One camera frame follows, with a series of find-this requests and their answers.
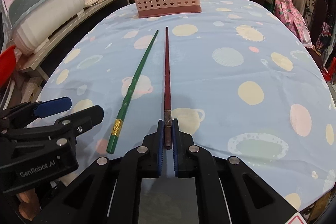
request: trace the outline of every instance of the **gold band on chopstick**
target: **gold band on chopstick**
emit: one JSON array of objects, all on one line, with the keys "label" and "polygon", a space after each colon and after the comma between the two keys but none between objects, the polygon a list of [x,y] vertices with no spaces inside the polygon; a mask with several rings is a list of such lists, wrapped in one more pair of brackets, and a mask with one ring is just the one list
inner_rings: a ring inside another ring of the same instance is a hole
[{"label": "gold band on chopstick", "polygon": [[164,124],[165,127],[171,126],[171,109],[164,110]]},{"label": "gold band on chopstick", "polygon": [[123,126],[123,121],[120,119],[116,119],[114,122],[113,129],[111,131],[111,135],[119,137],[122,126]]}]

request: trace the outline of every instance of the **red object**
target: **red object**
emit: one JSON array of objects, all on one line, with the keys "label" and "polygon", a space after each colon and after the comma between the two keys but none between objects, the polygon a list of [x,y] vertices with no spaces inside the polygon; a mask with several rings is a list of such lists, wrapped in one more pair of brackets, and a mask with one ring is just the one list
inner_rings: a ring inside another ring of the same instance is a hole
[{"label": "red object", "polygon": [[164,126],[165,126],[165,147],[172,148],[171,143],[171,100],[170,100],[170,66],[169,66],[169,38],[168,27],[166,27],[166,55],[165,55],[165,99],[164,99]]},{"label": "red object", "polygon": [[321,72],[326,82],[329,82],[331,80],[331,77],[333,76],[335,69],[336,69],[336,57],[333,58],[329,70],[327,70],[325,67],[322,66]]},{"label": "red object", "polygon": [[0,54],[0,87],[11,76],[16,66],[16,59],[14,54],[15,46],[10,46],[2,54]]}]

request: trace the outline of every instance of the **chopstick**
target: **chopstick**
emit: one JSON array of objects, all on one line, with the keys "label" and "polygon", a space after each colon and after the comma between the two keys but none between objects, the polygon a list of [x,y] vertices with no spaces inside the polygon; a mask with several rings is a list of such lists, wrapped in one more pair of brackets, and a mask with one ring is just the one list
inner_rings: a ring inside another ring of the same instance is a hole
[{"label": "chopstick", "polygon": [[114,125],[113,125],[112,130],[111,130],[109,143],[107,144],[107,149],[106,149],[106,151],[110,154],[113,154],[115,149],[116,149],[117,141],[119,139],[119,134],[120,134],[121,128],[123,126],[124,119],[125,119],[125,116],[126,116],[126,113],[127,113],[127,109],[128,109],[128,106],[131,102],[133,92],[135,90],[135,86],[137,85],[137,82],[138,82],[139,77],[141,75],[142,69],[143,69],[143,67],[146,63],[148,54],[151,51],[151,48],[154,44],[156,36],[158,35],[158,32],[159,32],[159,30],[156,31],[156,33],[154,34],[151,42],[149,43],[149,45],[147,47],[145,53],[143,54],[143,57],[140,61],[140,64],[139,64],[139,66],[138,66],[137,70],[135,71],[134,76],[132,78],[132,83],[128,87],[126,96],[125,96],[125,98],[122,102],[122,105],[121,105],[121,108],[118,112],[117,118],[115,119]]},{"label": "chopstick", "polygon": [[166,27],[166,55],[165,55],[165,87],[164,87],[164,136],[165,148],[172,149],[171,143],[171,98],[170,98],[170,66],[169,66],[169,37]]}]

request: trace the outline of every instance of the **light blue tablecloth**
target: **light blue tablecloth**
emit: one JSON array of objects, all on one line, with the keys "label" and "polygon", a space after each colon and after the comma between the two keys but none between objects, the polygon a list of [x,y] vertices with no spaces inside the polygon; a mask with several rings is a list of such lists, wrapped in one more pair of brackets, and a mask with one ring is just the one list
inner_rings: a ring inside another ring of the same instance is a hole
[{"label": "light blue tablecloth", "polygon": [[[181,131],[193,134],[195,143],[214,156],[239,156],[293,206],[305,208],[335,183],[336,107],[320,71],[298,39],[260,5],[201,0],[201,6],[198,14],[147,19],[138,19],[135,5],[126,6],[102,20],[55,70],[41,100],[68,96],[73,111],[100,105],[105,112],[100,125],[78,137],[76,173],[106,155],[127,87],[159,30],[115,154],[107,156],[123,156],[156,131],[163,119],[168,26],[172,114]],[[34,126],[52,124],[59,116]],[[193,182],[175,186],[171,154],[166,152],[167,178],[145,186],[148,210],[140,212],[142,223],[156,223],[160,213],[167,223],[197,218],[191,213]]]}]

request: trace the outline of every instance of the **metal screw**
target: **metal screw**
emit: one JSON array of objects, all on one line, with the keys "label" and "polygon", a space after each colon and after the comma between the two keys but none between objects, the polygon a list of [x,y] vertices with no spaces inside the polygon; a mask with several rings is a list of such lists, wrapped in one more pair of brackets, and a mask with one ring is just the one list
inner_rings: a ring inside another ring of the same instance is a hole
[{"label": "metal screw", "polygon": [[148,148],[145,147],[145,146],[139,146],[138,149],[137,149],[137,151],[139,153],[146,153],[148,151]]},{"label": "metal screw", "polygon": [[191,145],[189,146],[189,151],[192,153],[196,153],[200,150],[200,148],[197,145]]},{"label": "metal screw", "polygon": [[233,156],[233,157],[230,157],[230,158],[229,158],[229,162],[230,162],[231,164],[238,164],[238,163],[240,162],[240,160],[239,160],[239,158]]},{"label": "metal screw", "polygon": [[58,139],[58,140],[56,141],[56,144],[57,144],[58,146],[63,146],[63,145],[65,145],[67,142],[68,142],[68,140],[67,140],[66,138],[60,138],[60,139]]},{"label": "metal screw", "polygon": [[67,124],[70,124],[70,121],[69,120],[64,120],[64,121],[62,121],[62,125],[67,125]]},{"label": "metal screw", "polygon": [[107,164],[107,158],[101,157],[101,158],[97,159],[97,163],[99,165]]}]

